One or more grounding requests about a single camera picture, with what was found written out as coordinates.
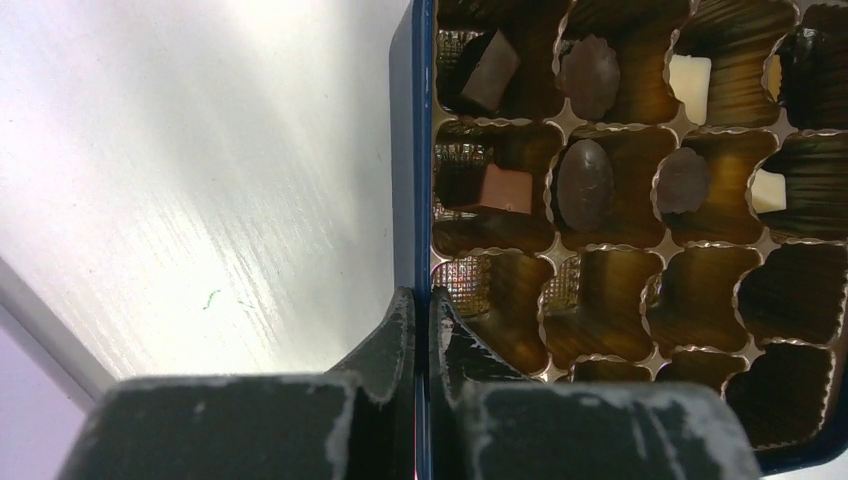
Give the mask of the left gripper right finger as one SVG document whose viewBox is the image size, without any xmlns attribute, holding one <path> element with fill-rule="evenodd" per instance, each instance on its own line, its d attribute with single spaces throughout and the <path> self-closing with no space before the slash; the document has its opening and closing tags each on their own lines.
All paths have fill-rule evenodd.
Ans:
<svg viewBox="0 0 848 480">
<path fill-rule="evenodd" d="M 430 300 L 434 479 L 757 479 L 730 408 L 691 383 L 543 383 L 462 321 L 444 288 Z"/>
</svg>

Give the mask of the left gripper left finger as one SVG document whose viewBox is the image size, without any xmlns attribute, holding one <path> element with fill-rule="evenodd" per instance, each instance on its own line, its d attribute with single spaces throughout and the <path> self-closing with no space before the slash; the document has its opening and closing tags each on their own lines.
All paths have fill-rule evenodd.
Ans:
<svg viewBox="0 0 848 480">
<path fill-rule="evenodd" d="M 88 416 L 63 479 L 410 479 L 415 302 L 318 374 L 146 377 Z"/>
</svg>

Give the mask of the white chocolate piece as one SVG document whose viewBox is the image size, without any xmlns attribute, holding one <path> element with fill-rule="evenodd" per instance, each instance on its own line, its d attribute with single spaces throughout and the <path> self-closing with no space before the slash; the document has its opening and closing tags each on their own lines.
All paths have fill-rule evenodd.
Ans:
<svg viewBox="0 0 848 480">
<path fill-rule="evenodd" d="M 711 70 L 708 57 L 675 54 L 669 64 L 669 84 L 688 120 L 696 125 L 706 124 Z"/>
</svg>

